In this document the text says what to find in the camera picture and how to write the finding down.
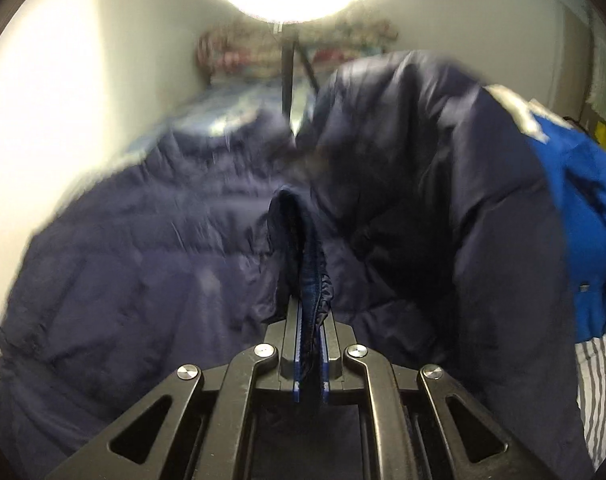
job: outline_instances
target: triangular cutout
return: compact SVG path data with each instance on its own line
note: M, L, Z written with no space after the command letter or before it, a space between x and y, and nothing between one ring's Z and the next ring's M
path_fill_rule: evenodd
M144 463L171 405L170 396L158 399L110 442L110 450L137 464Z
M470 462L481 462L485 458L506 450L506 445L488 430L458 397L449 396L446 398L446 403L454 419L454 424L459 430L463 447Z

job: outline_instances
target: dark navy puffer jacket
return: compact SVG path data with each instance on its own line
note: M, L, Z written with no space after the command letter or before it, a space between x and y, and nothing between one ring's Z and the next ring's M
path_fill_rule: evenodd
M256 344L299 294L392 362L445 365L563 479L588 478L561 222L503 108L394 54L340 69L297 143L267 114L168 132L33 238L0 327L0 444L21 475L179 365ZM254 477L284 476L360 478L354 410L264 413Z

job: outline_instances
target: metal screw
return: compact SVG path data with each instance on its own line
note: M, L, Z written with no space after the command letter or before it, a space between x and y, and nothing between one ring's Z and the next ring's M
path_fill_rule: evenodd
M363 345L352 345L347 348L347 352L352 357L365 357L368 349Z
M183 379L183 381L189 381L199 374L199 369L194 365L183 365L180 366L176 374Z
M269 357L274 353L274 347L267 343L261 343L254 347L254 353L259 357Z
M443 377L443 368L437 365L426 365L423 367L423 374L428 379L441 379Z

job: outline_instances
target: pile of clothes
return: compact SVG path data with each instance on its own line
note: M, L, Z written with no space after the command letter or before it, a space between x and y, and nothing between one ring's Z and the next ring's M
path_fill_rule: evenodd
M590 478L581 277L531 144L552 136L524 135L494 93L424 52L357 60L296 138L267 112L220 137L169 127L70 203L33 237L0 326L12 465L42 479L180 365L262 341L297 296L304 361L331 307L393 363L446 367L562 480ZM602 189L577 179L586 200ZM581 337L605 333L598 305ZM258 439L254 478L361 478L352 408L268 413Z

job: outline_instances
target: striped fabric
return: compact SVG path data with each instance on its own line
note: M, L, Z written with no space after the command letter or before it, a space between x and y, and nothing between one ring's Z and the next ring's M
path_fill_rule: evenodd
M606 333L575 346L584 433L597 468L606 457Z

